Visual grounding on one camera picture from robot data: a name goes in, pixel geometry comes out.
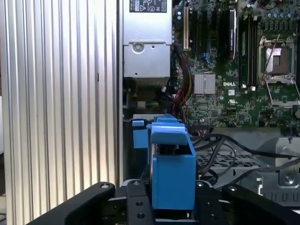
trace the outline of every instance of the screw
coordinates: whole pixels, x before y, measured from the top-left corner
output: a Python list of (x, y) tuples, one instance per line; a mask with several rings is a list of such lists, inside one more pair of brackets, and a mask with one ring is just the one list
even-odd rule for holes
[(290, 176), (288, 176), (288, 175), (285, 176), (285, 181), (287, 183), (289, 183), (289, 184), (293, 184), (294, 183), (294, 180)]
[(133, 182), (133, 185), (140, 185), (140, 182), (136, 180)]
[(228, 189), (231, 190), (231, 191), (236, 191), (237, 190), (236, 187), (234, 187), (234, 186), (229, 186)]
[(109, 187), (109, 184), (103, 184), (101, 185), (101, 188), (108, 188)]

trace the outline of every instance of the white label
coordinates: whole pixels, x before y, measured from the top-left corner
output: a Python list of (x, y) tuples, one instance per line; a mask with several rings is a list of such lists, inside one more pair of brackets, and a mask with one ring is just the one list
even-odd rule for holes
[(234, 82), (223, 82), (223, 86), (224, 87), (235, 87), (235, 83)]
[(243, 37), (242, 37), (242, 56), (246, 54), (246, 32), (243, 32)]
[(234, 96), (235, 95), (235, 91), (234, 90), (228, 90), (228, 95), (229, 96)]
[(139, 12), (140, 11), (140, 0), (135, 1), (135, 11)]
[(234, 99), (230, 99), (228, 103), (229, 103), (229, 104), (237, 104), (238, 102), (235, 101)]

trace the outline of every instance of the black cable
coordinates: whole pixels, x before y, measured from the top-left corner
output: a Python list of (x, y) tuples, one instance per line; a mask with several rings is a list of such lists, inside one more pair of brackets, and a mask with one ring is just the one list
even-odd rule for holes
[[(233, 149), (233, 147), (231, 147), (229, 144), (226, 144), (226, 143), (224, 143), (223, 145), (228, 147), (232, 151), (234, 158), (233, 158), (232, 162), (229, 164), (229, 166), (223, 172), (218, 174), (218, 178), (223, 176), (224, 174), (226, 174), (233, 167), (233, 165), (236, 161), (236, 157), (237, 157), (236, 152)], [(215, 179), (212, 178), (212, 179), (209, 179), (208, 182), (211, 183), (211, 185), (213, 185), (212, 183), (216, 184), (217, 181), (215, 181)]]
[[(195, 145), (195, 144), (198, 142), (199, 139), (201, 139), (201, 138), (198, 138), (198, 139), (193, 143), (193, 145)], [(211, 142), (209, 142), (209, 143), (206, 144), (206, 145), (203, 145), (203, 146), (200, 146), (200, 147), (198, 147), (198, 148), (195, 148), (195, 151), (201, 151), (201, 150), (209, 149), (209, 148), (215, 146), (216, 144), (218, 144), (219, 141), (220, 141), (220, 139), (216, 139), (216, 140), (214, 140), (214, 141), (211, 141)]]
[(229, 144), (226, 144), (226, 143), (224, 143), (223, 145), (230, 148), (230, 150), (233, 152), (234, 158), (233, 158), (232, 162), (229, 164), (229, 166), (223, 172), (218, 174), (219, 177), (226, 174), (233, 167), (233, 165), (235, 164), (235, 161), (236, 161), (236, 152), (233, 149), (233, 147), (231, 147)]
[(210, 170), (210, 168), (213, 165), (213, 163), (218, 155), (218, 152), (219, 152), (220, 148), (222, 147), (222, 145), (224, 144), (225, 140), (226, 139), (224, 137), (221, 138), (219, 143), (216, 145), (214, 151), (212, 152), (212, 155), (211, 155), (210, 160), (207, 163), (207, 165), (204, 168), (200, 169), (200, 174), (202, 176), (204, 176), (208, 172), (208, 170)]
[(201, 138), (200, 141), (205, 140), (207, 138), (213, 138), (213, 137), (224, 137), (225, 140), (234, 143), (235, 145), (237, 145), (241, 149), (245, 150), (246, 152), (249, 152), (252, 155), (260, 155), (260, 156), (266, 156), (266, 157), (272, 157), (272, 158), (292, 158), (292, 157), (295, 157), (295, 156), (286, 155), (286, 154), (277, 154), (277, 153), (253, 150), (253, 149), (247, 148), (245, 145), (242, 145), (238, 141), (234, 140), (232, 137), (227, 136), (227, 135), (223, 135), (223, 134), (208, 134), (208, 135), (204, 136), (203, 138)]
[(236, 184), (237, 182), (239, 182), (240, 180), (242, 180), (243, 178), (247, 177), (250, 173), (252, 173), (253, 171), (257, 171), (257, 172), (261, 172), (261, 173), (273, 173), (276, 171), (280, 171), (282, 169), (288, 168), (290, 166), (293, 165), (297, 165), (298, 163), (300, 163), (300, 158), (295, 159), (293, 161), (287, 162), (281, 166), (266, 166), (266, 167), (259, 167), (259, 168), (255, 168), (252, 170), (248, 170), (247, 172), (243, 173), (241, 176), (239, 176), (238, 178), (234, 179), (233, 181), (231, 181), (230, 183), (226, 184), (226, 185), (230, 185), (230, 184)]
[(214, 186), (216, 183), (217, 183), (217, 181), (218, 181), (218, 179), (219, 179), (219, 176), (218, 176), (218, 174), (215, 172), (215, 171), (213, 171), (213, 170), (208, 170), (208, 172), (213, 176), (213, 179), (210, 179), (211, 181), (208, 181), (212, 186)]

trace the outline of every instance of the pcie slot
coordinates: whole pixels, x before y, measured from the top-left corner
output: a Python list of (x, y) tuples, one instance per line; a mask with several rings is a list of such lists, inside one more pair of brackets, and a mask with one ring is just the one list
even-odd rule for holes
[(201, 53), (207, 52), (208, 46), (208, 19), (207, 19), (207, 11), (202, 11), (201, 18)]
[(189, 50), (189, 8), (183, 8), (183, 50)]
[(249, 61), (248, 61), (248, 87), (251, 90), (256, 90), (257, 86), (257, 30), (258, 25), (256, 21), (253, 21), (252, 18), (248, 18), (248, 52), (249, 52)]
[(189, 43), (193, 56), (199, 54), (199, 39), (198, 39), (198, 11), (194, 10), (191, 16), (191, 27), (190, 36), (192, 42)]

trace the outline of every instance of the ribbed metal panel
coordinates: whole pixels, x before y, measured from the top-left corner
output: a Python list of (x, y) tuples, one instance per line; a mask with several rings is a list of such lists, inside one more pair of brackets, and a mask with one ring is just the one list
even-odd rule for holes
[(9, 225), (116, 182), (116, 2), (0, 2)]

